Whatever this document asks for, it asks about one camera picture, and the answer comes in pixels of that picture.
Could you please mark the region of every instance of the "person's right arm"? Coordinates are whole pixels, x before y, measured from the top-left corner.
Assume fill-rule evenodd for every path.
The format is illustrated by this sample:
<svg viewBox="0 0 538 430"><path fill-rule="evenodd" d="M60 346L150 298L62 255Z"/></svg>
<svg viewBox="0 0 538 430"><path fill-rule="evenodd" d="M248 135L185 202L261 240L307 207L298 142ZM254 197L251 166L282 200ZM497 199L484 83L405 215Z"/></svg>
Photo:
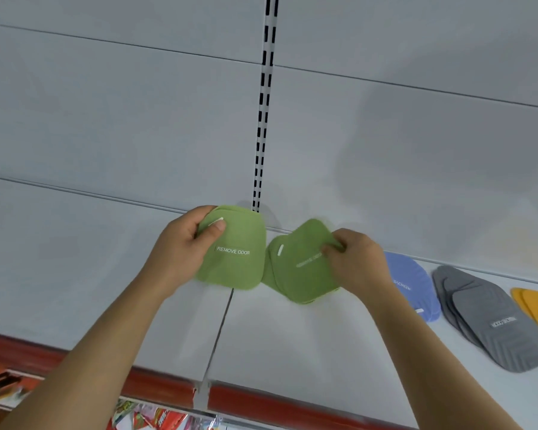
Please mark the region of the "person's right arm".
<svg viewBox="0 0 538 430"><path fill-rule="evenodd" d="M364 234L333 233L323 247L339 284L367 307L421 430L522 430L438 339L394 286L381 247Z"/></svg>

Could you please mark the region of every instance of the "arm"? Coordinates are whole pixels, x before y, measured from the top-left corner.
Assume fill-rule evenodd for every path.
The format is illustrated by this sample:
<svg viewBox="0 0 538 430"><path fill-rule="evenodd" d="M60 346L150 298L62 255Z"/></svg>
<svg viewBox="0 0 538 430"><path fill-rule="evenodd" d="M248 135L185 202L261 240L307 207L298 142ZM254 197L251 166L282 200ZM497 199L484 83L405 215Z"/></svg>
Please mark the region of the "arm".
<svg viewBox="0 0 538 430"><path fill-rule="evenodd" d="M522 430L410 307L381 247L348 229L333 235L346 251L325 246L323 253L339 283L371 313L421 430Z"/></svg>
<svg viewBox="0 0 538 430"><path fill-rule="evenodd" d="M225 229L215 223L194 239L213 206L196 208L163 230L142 270L60 366L14 409L0 430L104 429L159 306L190 280Z"/></svg>

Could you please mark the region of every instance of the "person's left arm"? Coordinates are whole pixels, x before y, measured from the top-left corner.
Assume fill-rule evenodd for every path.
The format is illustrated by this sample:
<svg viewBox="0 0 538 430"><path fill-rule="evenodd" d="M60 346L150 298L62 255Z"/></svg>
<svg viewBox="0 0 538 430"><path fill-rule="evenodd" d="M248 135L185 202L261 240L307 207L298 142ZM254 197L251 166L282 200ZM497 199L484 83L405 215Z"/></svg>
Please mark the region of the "person's left arm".
<svg viewBox="0 0 538 430"><path fill-rule="evenodd" d="M162 302L189 281L225 230L219 221L194 238L213 206L173 220L142 270L40 385L10 412L0 430L103 430L114 411L139 347Z"/></svg>

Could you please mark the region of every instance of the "red shelf edge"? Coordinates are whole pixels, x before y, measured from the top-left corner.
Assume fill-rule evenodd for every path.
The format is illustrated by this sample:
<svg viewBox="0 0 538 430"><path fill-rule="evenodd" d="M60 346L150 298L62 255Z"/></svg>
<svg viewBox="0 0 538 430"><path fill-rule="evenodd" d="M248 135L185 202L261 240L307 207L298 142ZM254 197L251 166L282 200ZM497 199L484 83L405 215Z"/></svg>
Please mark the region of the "red shelf edge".
<svg viewBox="0 0 538 430"><path fill-rule="evenodd" d="M399 430L406 427L362 421L319 411L287 399L233 386L213 384L208 409L294 430Z"/></svg>
<svg viewBox="0 0 538 430"><path fill-rule="evenodd" d="M0 335L0 365L45 377L68 352ZM172 407L193 408L192 382L143 368L132 368L122 395Z"/></svg>

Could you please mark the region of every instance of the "forearm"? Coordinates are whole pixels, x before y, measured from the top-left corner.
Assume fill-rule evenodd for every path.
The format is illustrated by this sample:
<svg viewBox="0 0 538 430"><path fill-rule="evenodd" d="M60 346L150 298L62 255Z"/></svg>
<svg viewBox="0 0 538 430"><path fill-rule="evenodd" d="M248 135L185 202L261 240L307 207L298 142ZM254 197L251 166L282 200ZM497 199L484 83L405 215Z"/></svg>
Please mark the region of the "forearm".
<svg viewBox="0 0 538 430"><path fill-rule="evenodd" d="M160 303L132 282L0 430L105 428Z"/></svg>
<svg viewBox="0 0 538 430"><path fill-rule="evenodd" d="M421 430L520 427L482 389L393 286L359 296L399 374Z"/></svg>

